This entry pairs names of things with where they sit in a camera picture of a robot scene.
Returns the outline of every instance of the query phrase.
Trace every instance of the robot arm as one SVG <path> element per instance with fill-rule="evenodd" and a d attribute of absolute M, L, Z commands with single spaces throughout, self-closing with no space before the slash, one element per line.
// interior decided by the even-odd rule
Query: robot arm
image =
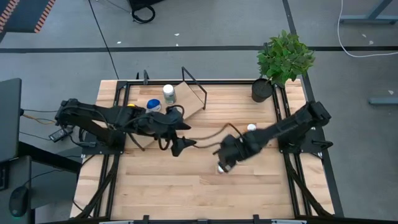
<path fill-rule="evenodd" d="M 99 142 L 110 149 L 124 145 L 125 133 L 144 150 L 132 133 L 149 136 L 154 139 L 166 139 L 167 145 L 160 148 L 166 150 L 170 142 L 173 156 L 179 156 L 186 147 L 196 144 L 196 141 L 179 138 L 176 130 L 188 130 L 191 127 L 183 122 L 183 108 L 175 105 L 166 109 L 166 114 L 159 112 L 146 113 L 145 108 L 139 106 L 114 106 L 104 108 L 96 105 L 80 103 L 76 99 L 62 101 L 55 116 L 56 125 L 62 128 L 66 125 L 79 126 L 96 136 Z M 94 121 L 102 121 L 106 128 L 102 128 Z"/>
<path fill-rule="evenodd" d="M 308 130 L 328 124 L 330 118 L 320 102 L 308 102 L 292 116 L 268 128 L 249 131 L 237 138 L 228 135 L 221 142 L 220 149 L 214 153 L 220 159 L 218 165 L 229 172 L 237 161 L 256 155 L 273 138 L 279 138 L 282 147 L 300 147 Z"/>

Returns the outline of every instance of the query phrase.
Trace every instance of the black cable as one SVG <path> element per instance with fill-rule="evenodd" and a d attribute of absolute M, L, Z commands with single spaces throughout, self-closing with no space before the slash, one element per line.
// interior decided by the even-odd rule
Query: black cable
<path fill-rule="evenodd" d="M 144 7 L 148 8 L 152 12 L 152 17 L 149 18 L 149 19 L 141 19 L 140 17 L 135 15 L 136 11 L 133 9 L 132 12 L 131 12 L 131 16 L 134 19 L 134 22 L 139 23 L 139 24 L 145 24 L 145 23 L 148 23 L 148 22 L 153 21 L 155 19 L 155 16 L 156 16 L 155 9 L 152 6 L 150 6 L 150 5 L 145 5 Z"/>
<path fill-rule="evenodd" d="M 139 149 L 145 151 L 145 149 L 137 142 L 137 140 L 134 138 L 134 136 L 131 133 L 127 133 L 127 135 L 131 138 L 133 143 L 138 146 Z"/>
<path fill-rule="evenodd" d="M 115 6 L 115 7 L 118 7 L 118 8 L 120 8 L 120 9 L 122 9 L 123 11 L 128 12 L 129 14 L 131 13 L 131 11 L 128 11 L 127 9 L 124 9 L 124 8 L 118 6 L 117 4 L 111 2 L 110 0 L 105 0 L 105 1 L 109 2 L 110 4 L 112 4 L 112 5 Z"/>
<path fill-rule="evenodd" d="M 109 47 L 108 47 L 108 45 L 107 45 L 107 43 L 106 43 L 106 41 L 105 41 L 104 34 L 102 33 L 100 24 L 98 23 L 97 17 L 95 16 L 95 12 L 94 12 L 94 9 L 93 9 L 93 5 L 91 4 L 91 1 L 90 1 L 90 0 L 88 0 L 88 3 L 90 4 L 90 8 L 91 8 L 91 11 L 93 12 L 93 16 L 94 16 L 95 22 L 97 23 L 99 32 L 100 32 L 100 34 L 101 34 L 101 36 L 102 36 L 102 39 L 104 40 L 104 44 L 105 44 L 106 50 L 108 51 L 109 57 L 111 58 L 111 62 L 112 62 L 112 66 L 113 66 L 114 73 L 115 73 L 116 77 L 117 77 L 118 80 L 119 80 L 119 75 L 118 75 L 118 72 L 116 71 L 116 67 L 114 66 L 114 62 L 113 62 L 113 58 L 112 58 L 111 51 L 109 50 Z"/>
<path fill-rule="evenodd" d="M 36 177 L 40 177 L 41 175 L 49 174 L 49 173 L 52 173 L 52 172 L 55 172 L 55 171 L 57 171 L 57 172 L 63 172 L 64 170 L 51 170 L 51 171 L 48 171 L 48 172 L 44 172 L 44 173 L 42 173 L 42 174 L 38 174 L 38 175 L 36 175 L 36 176 L 30 178 L 29 180 L 27 180 L 24 184 L 22 184 L 22 186 L 25 185 L 25 184 L 27 184 L 29 181 L 33 180 L 33 179 L 36 178 Z"/>
<path fill-rule="evenodd" d="M 170 145 L 170 138 L 166 139 L 166 146 L 165 147 L 162 146 L 162 139 L 161 138 L 158 138 L 157 143 L 158 143 L 159 148 L 161 150 L 163 150 L 163 151 L 167 150 L 169 148 L 169 145 Z"/>
<path fill-rule="evenodd" d="M 75 145 L 77 145 L 77 146 L 79 146 L 79 147 L 88 147 L 88 146 L 85 146 L 85 145 L 82 145 L 82 144 L 79 144 L 79 143 L 75 142 L 75 140 L 73 140 L 72 135 L 69 135 L 69 138 L 70 138 L 70 141 L 71 141 L 72 143 L 74 143 Z"/>
<path fill-rule="evenodd" d="M 32 137 L 35 137 L 35 138 L 43 139 L 43 140 L 46 140 L 46 141 L 51 141 L 51 139 L 46 139 L 46 138 L 43 138 L 43 137 L 40 137 L 40 136 L 36 136 L 34 134 L 28 134 L 28 133 L 25 133 L 25 132 L 22 132 L 22 131 L 19 131 L 19 133 L 26 134 L 28 136 L 32 136 Z"/>
<path fill-rule="evenodd" d="M 83 128 L 79 129 L 79 141 L 83 142 L 83 133 L 85 132 L 85 130 Z"/>
<path fill-rule="evenodd" d="M 80 211 L 83 211 L 82 208 L 80 208 L 79 205 L 76 204 L 75 200 L 72 200 L 73 204 L 76 206 L 76 208 L 78 208 Z"/>
<path fill-rule="evenodd" d="M 173 106 L 168 106 L 168 107 L 167 107 L 167 109 L 171 109 L 171 108 L 174 108 L 174 107 L 181 108 L 181 110 L 182 110 L 182 112 L 181 112 L 181 116 L 182 116 L 182 117 L 184 117 L 184 114 L 185 114 L 185 109 L 184 109 L 184 107 L 183 107 L 183 106 L 181 106 L 181 105 L 173 105 Z"/>
<path fill-rule="evenodd" d="M 214 133 L 214 134 L 212 134 L 212 135 L 209 135 L 209 136 L 207 136 L 207 137 L 189 138 L 189 139 L 192 139 L 192 140 L 195 140 L 195 141 L 207 140 L 207 139 L 210 139 L 210 138 L 213 138 L 213 137 L 219 135 L 219 134 L 222 133 L 228 126 L 231 126 L 241 137 L 243 136 L 243 135 L 241 134 L 241 132 L 240 132 L 235 126 L 233 126 L 233 124 L 231 124 L 231 123 L 226 123 L 219 131 L 217 131 L 216 133 Z"/>
<path fill-rule="evenodd" d="M 133 123 L 134 121 L 136 121 L 138 119 L 144 119 L 144 118 L 148 118 L 148 114 L 144 114 L 142 116 L 139 116 L 139 117 L 136 117 L 136 118 L 133 118 L 133 119 L 129 120 L 128 122 L 126 122 L 126 124 L 123 125 L 122 128 L 127 127 L 129 124 Z"/>
<path fill-rule="evenodd" d="M 58 112 L 56 111 L 39 111 L 39 110 L 27 110 L 27 109 L 23 109 L 24 111 L 32 111 L 32 112 L 39 112 L 39 113 L 55 113 Z"/>
<path fill-rule="evenodd" d="M 90 200 L 88 205 L 75 218 L 87 218 L 90 215 L 91 211 L 94 209 L 98 200 L 101 198 L 101 196 L 102 196 L 103 192 L 105 191 L 105 189 L 107 188 L 108 184 L 114 178 L 114 175 L 117 171 L 116 169 L 117 169 L 116 163 L 115 163 L 115 161 L 113 161 L 112 167 L 109 170 L 108 174 L 106 175 L 104 182 L 101 184 L 101 186 L 98 187 L 97 191 L 95 192 L 93 198 Z"/>
<path fill-rule="evenodd" d="M 86 164 L 86 162 L 90 161 L 90 159 L 92 159 L 94 156 L 95 156 L 95 155 L 91 155 L 89 158 L 87 158 L 86 161 L 84 161 L 84 162 L 81 164 L 81 166 L 83 167 L 83 166 Z"/>

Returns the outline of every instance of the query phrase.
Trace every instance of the black plant pot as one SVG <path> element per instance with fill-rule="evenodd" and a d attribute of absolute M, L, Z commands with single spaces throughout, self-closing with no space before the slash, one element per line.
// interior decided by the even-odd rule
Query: black plant pot
<path fill-rule="evenodd" d="M 261 103 L 268 97 L 272 96 L 271 82 L 267 82 L 265 78 L 259 78 L 251 86 L 251 98 L 257 103 Z"/>

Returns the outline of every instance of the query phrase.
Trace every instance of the computer mouse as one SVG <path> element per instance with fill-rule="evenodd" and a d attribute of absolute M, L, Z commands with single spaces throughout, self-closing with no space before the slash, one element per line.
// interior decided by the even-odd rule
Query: computer mouse
<path fill-rule="evenodd" d="M 28 206 L 29 190 L 25 185 L 17 187 L 10 196 L 9 210 L 13 217 L 25 215 Z"/>

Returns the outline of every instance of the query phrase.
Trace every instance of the potted plant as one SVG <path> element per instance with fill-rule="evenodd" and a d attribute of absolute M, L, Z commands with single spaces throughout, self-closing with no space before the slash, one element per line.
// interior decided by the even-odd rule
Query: potted plant
<path fill-rule="evenodd" d="M 294 81 L 297 75 L 306 75 L 315 60 L 313 51 L 300 43 L 297 35 L 284 30 L 282 37 L 271 37 L 257 58 L 261 76 L 252 84 L 251 97 L 258 103 L 272 95 L 273 84 L 284 87 L 288 79 Z"/>

